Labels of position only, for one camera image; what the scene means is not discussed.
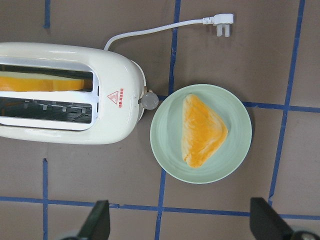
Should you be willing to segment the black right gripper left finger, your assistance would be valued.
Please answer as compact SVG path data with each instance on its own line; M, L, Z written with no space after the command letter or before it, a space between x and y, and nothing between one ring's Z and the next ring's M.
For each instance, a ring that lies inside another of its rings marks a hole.
M108 200L98 200L78 232L77 240L108 240L111 232Z

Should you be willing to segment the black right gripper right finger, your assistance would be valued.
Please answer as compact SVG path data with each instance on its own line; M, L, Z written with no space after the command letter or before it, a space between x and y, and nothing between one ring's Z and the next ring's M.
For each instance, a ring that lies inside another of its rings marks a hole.
M250 199L249 227L256 240L290 240L292 228L262 198Z

